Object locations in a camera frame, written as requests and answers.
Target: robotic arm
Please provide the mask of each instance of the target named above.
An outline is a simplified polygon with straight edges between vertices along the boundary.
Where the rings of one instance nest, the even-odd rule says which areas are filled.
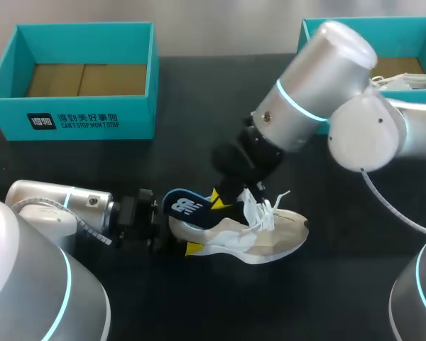
[[[238,139],[214,151],[213,164],[225,177],[217,187],[223,201],[233,200],[243,186],[261,190],[283,154],[298,151],[328,119],[333,158],[362,172],[370,187],[366,172],[396,157],[426,159],[426,104],[384,98],[369,81],[376,63],[358,33],[341,23],[322,24]],[[426,245],[395,282],[388,311],[398,341],[426,340]]]

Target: sneaker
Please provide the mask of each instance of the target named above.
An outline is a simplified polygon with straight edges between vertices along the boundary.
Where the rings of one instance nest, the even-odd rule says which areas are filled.
[[[169,216],[169,227],[178,239],[195,243],[187,254],[206,256],[231,254],[247,264],[263,264],[283,258],[297,250],[308,236],[307,220],[298,213],[278,209],[268,200],[258,204],[248,189],[240,195],[248,224],[228,217],[205,229]]]

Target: cardboard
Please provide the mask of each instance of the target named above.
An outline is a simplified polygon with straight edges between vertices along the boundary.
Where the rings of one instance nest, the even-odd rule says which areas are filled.
[[[83,64],[36,65],[27,97],[77,96],[84,70]]]
[[[417,57],[379,57],[377,66],[371,71],[371,78],[389,78],[401,73],[425,73]]]
[[[85,65],[79,96],[145,94],[147,65]]]
[[[147,65],[40,64],[27,97],[145,94]]]

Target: black table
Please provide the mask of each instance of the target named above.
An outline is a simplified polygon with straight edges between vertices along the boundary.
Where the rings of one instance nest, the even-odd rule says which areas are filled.
[[[0,132],[0,200],[18,179],[107,190],[171,188],[209,193],[217,143],[235,136],[291,55],[161,58],[152,142],[7,142]],[[394,161],[371,174],[379,190],[426,226],[426,163]],[[266,181],[281,207],[310,222],[294,255],[249,266],[216,255],[152,259],[145,245],[120,250],[84,242],[76,257],[111,301],[110,340],[392,340],[388,296],[426,237],[372,196],[359,174],[340,168],[324,136]]]

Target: white cable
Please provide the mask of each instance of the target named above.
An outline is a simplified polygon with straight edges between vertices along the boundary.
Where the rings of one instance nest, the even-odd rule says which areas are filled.
[[[84,220],[80,219],[72,210],[70,210],[69,208],[63,206],[62,204],[54,200],[46,199],[44,197],[30,197],[28,199],[24,199],[15,203],[13,206],[11,206],[11,209],[16,213],[19,213],[26,205],[39,203],[39,202],[44,202],[59,210],[70,213],[74,218],[76,218],[77,226],[81,227],[82,229],[90,233],[93,237],[97,238],[100,242],[105,243],[106,245],[112,244],[112,240],[98,233],[97,230],[90,227]]]
[[[372,183],[371,179],[369,178],[368,174],[366,172],[361,172],[363,175],[363,179],[366,182],[367,186],[371,190],[371,192],[377,197],[378,201],[380,201],[386,208],[390,210],[391,213],[393,213],[396,217],[401,219],[404,223],[412,227],[413,229],[416,229],[419,232],[422,232],[426,234],[426,227],[423,227],[416,222],[413,222],[409,218],[407,218],[405,215],[403,215],[401,212],[399,212],[397,209],[395,209],[386,199],[382,196],[382,194],[379,193],[376,186]]]

